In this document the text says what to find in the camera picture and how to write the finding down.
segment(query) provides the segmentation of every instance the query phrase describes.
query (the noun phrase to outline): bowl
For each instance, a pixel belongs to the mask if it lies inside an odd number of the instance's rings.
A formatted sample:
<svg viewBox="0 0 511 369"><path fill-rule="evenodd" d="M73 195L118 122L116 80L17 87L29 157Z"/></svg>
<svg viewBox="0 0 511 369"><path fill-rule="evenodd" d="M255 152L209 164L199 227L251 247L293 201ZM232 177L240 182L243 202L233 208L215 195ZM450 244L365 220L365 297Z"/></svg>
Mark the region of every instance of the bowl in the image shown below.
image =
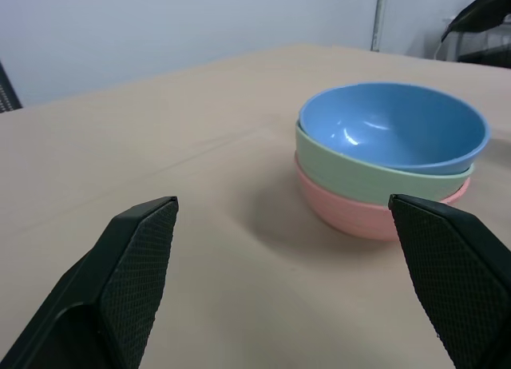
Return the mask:
<svg viewBox="0 0 511 369"><path fill-rule="evenodd" d="M305 103L299 122L307 135L337 153L422 174L466 171L489 140L485 118L470 105L396 83L323 91Z"/></svg>
<svg viewBox="0 0 511 369"><path fill-rule="evenodd" d="M473 166L457 175L422 175L388 169L336 153L312 140L296 125L296 153L316 184L348 199L387 205L392 193L440 201L459 190Z"/></svg>
<svg viewBox="0 0 511 369"><path fill-rule="evenodd" d="M327 224L341 232L365 239L399 240L392 213L386 206L361 203L335 195L309 179L296 159L295 164L305 200ZM470 179L467 179L455 194L442 200L442 203L452 204L458 200L465 194L469 184Z"/></svg>

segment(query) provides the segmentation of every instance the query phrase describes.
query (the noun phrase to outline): beige table surface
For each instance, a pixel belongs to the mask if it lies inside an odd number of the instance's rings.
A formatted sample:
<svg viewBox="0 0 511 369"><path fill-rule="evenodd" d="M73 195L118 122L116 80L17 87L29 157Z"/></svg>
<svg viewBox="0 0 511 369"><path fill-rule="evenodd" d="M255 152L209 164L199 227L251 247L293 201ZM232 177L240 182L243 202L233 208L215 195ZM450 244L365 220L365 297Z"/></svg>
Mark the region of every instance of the beige table surface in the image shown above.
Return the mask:
<svg viewBox="0 0 511 369"><path fill-rule="evenodd" d="M141 367L452 368L400 247L334 231L297 191L299 107L378 80L487 116L494 139L459 207L511 240L510 71L336 47L249 54L0 115L0 356L112 216L177 195Z"/></svg>

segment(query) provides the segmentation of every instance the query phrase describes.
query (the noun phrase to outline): pink bowl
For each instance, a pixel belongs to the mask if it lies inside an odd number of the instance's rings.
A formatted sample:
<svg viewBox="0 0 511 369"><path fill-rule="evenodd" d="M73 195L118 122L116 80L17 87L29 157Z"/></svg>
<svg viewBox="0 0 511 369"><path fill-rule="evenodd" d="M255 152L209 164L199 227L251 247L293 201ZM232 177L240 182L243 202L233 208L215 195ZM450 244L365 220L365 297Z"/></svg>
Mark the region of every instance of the pink bowl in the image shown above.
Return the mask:
<svg viewBox="0 0 511 369"><path fill-rule="evenodd" d="M305 200L323 221L339 231L353 236L384 241L399 240L392 213L387 207L361 203L335 195L309 179L296 157L295 164ZM441 202L452 204L457 201L465 194L469 184L470 178L455 194Z"/></svg>

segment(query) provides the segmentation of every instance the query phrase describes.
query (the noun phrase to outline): bowl rim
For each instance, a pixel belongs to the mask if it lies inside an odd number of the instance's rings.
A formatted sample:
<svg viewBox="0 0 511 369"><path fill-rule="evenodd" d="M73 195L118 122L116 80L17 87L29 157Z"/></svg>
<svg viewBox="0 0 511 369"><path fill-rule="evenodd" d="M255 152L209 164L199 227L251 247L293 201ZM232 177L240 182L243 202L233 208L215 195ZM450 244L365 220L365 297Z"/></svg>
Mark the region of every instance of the bowl rim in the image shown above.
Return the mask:
<svg viewBox="0 0 511 369"><path fill-rule="evenodd" d="M308 142L312 143L316 147L320 148L322 151L329 153L334 157L338 157L340 159L344 159L344 160L350 161L352 163L362 165L366 168L378 169L378 170L380 170L382 172L386 172L386 173L396 173L398 175L403 175L403 176L408 176L408 177L413 177L413 178L421 178L421 179L453 180L453 179L459 179L462 177L469 177L475 170L473 163L470 165L470 167L466 171L464 171L462 173L455 173L452 175L430 175L430 174L425 174L425 173L413 173L413 172L402 171L401 169L392 169L392 168L389 168L386 166L371 164L371 163L368 163L367 161L355 159L354 157L350 157L350 156L344 155L342 153L336 152L336 151L324 146L323 144L318 143L316 140L314 140L312 137L310 137L309 135L307 135L305 133L305 131L302 129L302 127L298 121L296 122L295 129L296 129L296 132L299 133L299 135L302 136L303 138L305 138Z"/></svg>
<svg viewBox="0 0 511 369"><path fill-rule="evenodd" d="M295 153L295 167L296 167L296 170L298 171L299 178L301 180L304 180L308 185L311 185L313 188L319 190L321 192L321 194L328 196L331 200L342 201L344 204L356 206L358 208L365 208L365 209L377 210L377 211L390 211L385 205L364 203L362 201L348 199L347 197L337 195L337 194L329 191L328 189L325 189L321 185L316 184L314 181L312 181L312 179L309 176L307 176L305 171L303 171L302 166L300 165L300 163L298 161L298 157L297 157L296 153ZM449 204L449 203L452 203L453 201L459 200L462 196L465 195L466 190L469 188L469 185L470 185L470 177L467 177L467 179L463 182L463 185L455 193L446 197L445 199L440 200L439 202L443 203L443 204Z"/></svg>
<svg viewBox="0 0 511 369"><path fill-rule="evenodd" d="M407 170L417 170L417 171L420 171L420 170L425 170L425 169L439 169L439 168L442 168L442 167L447 167L447 166L455 165L457 163L461 163L463 161L469 160L469 159L475 157L476 155L478 155L480 153L480 151L482 151L484 149L484 147L486 147L486 145L488 144L489 139L491 138L491 129L489 127L488 121L479 112L478 109L476 109L475 107L473 107L471 104L467 103L466 101L463 101L459 97L456 97L456 96L454 96L454 95L452 95L450 93L443 92L443 91L441 91L439 89L426 87L424 85L417 85L417 84L412 84L412 83L400 83L400 82L394 82L394 81L365 81L365 82L353 83L353 84L347 84L347 85L338 85L336 87L325 89L325 90L317 93L313 97L310 97L303 104L302 108L300 108L300 111L299 111L300 128L302 129L304 111L307 109L307 107L316 98L320 97L321 95L324 95L325 93L329 93L330 91L334 91L334 90L337 90L337 89L345 89L345 88L357 87L357 86L363 86L363 85L398 85L398 86L401 86L401 87L403 87L403 86L404 87L413 87L413 88L424 89L424 90L427 90L427 91L430 91L430 92L433 92L433 93L437 93L437 94L443 95L445 97L449 97L449 98L457 101L458 103L461 103L466 108L468 108L473 113L475 113L475 116L482 123L482 126L483 126L483 128L485 130L485 134L484 134L483 138L481 139L481 142L479 143L479 145L476 148L472 149L469 153L466 153L463 156L456 157L454 159L450 159L450 160L447 160L447 161L440 161L438 163L430 163L430 164L411 164L411 165L407 165L407 164L402 164L402 165L401 164L396 164L396 165L395 164L385 164L385 165L383 165L384 167L387 167L388 169L407 169ZM332 152L334 152L334 153L337 153L338 155L342 155L341 153L339 153L337 151L334 151L333 149L330 149L330 150Z"/></svg>

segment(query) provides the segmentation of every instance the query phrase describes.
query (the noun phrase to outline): blue bowl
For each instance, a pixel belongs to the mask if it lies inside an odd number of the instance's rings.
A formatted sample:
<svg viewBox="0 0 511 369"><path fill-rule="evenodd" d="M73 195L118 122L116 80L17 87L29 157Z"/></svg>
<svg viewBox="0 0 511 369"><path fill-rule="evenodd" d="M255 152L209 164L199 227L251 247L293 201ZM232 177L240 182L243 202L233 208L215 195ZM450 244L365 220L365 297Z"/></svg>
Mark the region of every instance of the blue bowl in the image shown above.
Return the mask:
<svg viewBox="0 0 511 369"><path fill-rule="evenodd" d="M466 171L489 140L465 102L416 85L363 83L328 89L300 110L303 131L343 155L428 175Z"/></svg>

